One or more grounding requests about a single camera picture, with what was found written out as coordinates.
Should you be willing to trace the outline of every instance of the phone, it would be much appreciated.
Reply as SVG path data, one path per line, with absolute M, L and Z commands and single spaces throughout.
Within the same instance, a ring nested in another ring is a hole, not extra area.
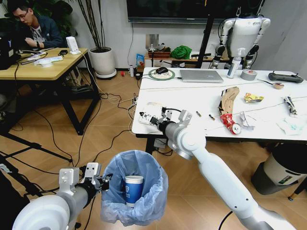
M 66 55 L 68 54 L 68 51 L 66 49 L 63 49 L 59 52 L 58 56 L 63 56 L 63 55 Z

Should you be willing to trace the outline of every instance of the white table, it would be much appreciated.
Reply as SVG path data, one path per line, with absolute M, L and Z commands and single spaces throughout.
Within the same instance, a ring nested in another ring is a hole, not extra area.
M 154 68 L 145 68 L 144 74 L 148 74 Z M 180 78 L 180 69 L 170 68 L 175 72 L 175 78 Z M 207 140 L 215 141 L 275 141 L 275 142 L 300 142 L 307 143 L 307 128 L 300 135 L 286 135 L 276 122 L 289 117 L 289 110 L 283 102 L 283 97 L 290 96 L 298 110 L 301 119 L 307 122 L 307 81 L 300 84 L 285 82 L 281 90 L 274 89 L 271 85 L 258 79 L 269 81 L 268 74 L 272 71 L 257 70 L 254 81 L 246 81 L 240 78 L 241 70 L 238 70 L 233 79 L 226 77 L 225 69 L 216 70 L 224 79 L 223 83 L 182 82 L 180 79 L 151 80 L 142 79 L 138 103 L 135 111 L 135 119 L 132 131 L 138 138 L 147 138 L 146 151 L 153 151 L 155 138 L 165 138 L 156 127 L 141 124 L 140 112 L 148 102 L 161 103 L 168 108 L 185 109 L 193 114 L 191 124 L 203 127 Z M 291 75 L 288 71 L 275 71 L 275 73 Z M 235 99 L 233 119 L 241 124 L 239 113 L 245 111 L 257 118 L 257 126 L 254 130 L 242 128 L 239 135 L 233 135 L 220 121 L 218 106 L 223 90 L 237 86 L 240 93 Z M 246 103 L 243 99 L 245 93 L 250 92 L 258 96 L 264 96 L 260 103 Z M 215 121 L 209 118 L 209 114 L 215 117 Z M 179 113 L 173 112 L 172 121 L 178 122 Z

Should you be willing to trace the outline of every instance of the glasses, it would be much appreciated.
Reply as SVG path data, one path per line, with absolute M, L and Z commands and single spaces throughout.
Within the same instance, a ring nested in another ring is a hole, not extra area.
M 24 15 L 19 15 L 16 17 L 16 20 L 20 21 L 21 19 L 25 19 L 27 13 L 29 12 L 29 8 L 27 9 L 27 12 Z

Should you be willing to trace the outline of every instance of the trash can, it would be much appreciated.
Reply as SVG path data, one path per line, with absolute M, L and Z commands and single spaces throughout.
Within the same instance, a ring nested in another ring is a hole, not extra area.
M 130 150 L 116 155 L 106 167 L 104 176 L 112 173 L 109 190 L 103 191 L 101 219 L 109 223 L 119 220 L 124 226 L 149 225 L 165 211 L 168 177 L 156 159 L 143 151 Z M 141 198 L 134 208 L 126 205 L 125 176 L 144 178 Z
M 298 183 L 307 175 L 306 144 L 279 144 L 251 178 L 256 190 L 272 194 Z

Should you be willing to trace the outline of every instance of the green cloth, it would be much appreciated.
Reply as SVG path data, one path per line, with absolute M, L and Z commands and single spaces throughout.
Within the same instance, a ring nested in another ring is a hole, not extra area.
M 192 49 L 187 46 L 179 46 L 171 53 L 172 58 L 176 59 L 190 59 L 190 53 Z

